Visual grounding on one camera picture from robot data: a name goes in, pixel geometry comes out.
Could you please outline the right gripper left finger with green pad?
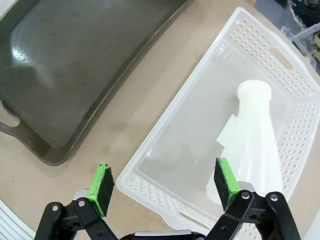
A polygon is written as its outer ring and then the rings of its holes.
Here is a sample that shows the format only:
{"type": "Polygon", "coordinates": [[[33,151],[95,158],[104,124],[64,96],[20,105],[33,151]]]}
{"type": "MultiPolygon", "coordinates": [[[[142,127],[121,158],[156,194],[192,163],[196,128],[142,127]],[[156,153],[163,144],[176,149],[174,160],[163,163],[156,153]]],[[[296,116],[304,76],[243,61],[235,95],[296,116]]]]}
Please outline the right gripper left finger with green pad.
{"type": "Polygon", "coordinates": [[[73,240],[78,231],[85,230],[91,240],[116,240],[116,235],[103,220],[114,185],[111,167],[99,165],[85,196],[72,200],[66,206],[60,202],[46,205],[34,238],[73,240]]]}

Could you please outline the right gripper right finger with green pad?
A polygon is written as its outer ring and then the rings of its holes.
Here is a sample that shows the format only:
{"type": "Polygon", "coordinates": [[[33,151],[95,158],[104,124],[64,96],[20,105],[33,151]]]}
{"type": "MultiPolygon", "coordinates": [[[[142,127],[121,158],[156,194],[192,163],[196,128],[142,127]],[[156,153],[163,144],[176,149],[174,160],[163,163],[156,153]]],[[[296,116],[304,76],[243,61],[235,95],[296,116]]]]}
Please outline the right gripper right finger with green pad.
{"type": "Polygon", "coordinates": [[[226,158],[216,158],[213,174],[224,213],[207,240],[233,240],[243,224],[254,224],[263,240],[299,240],[301,236],[284,195],[265,196],[241,189],[226,158]]]}

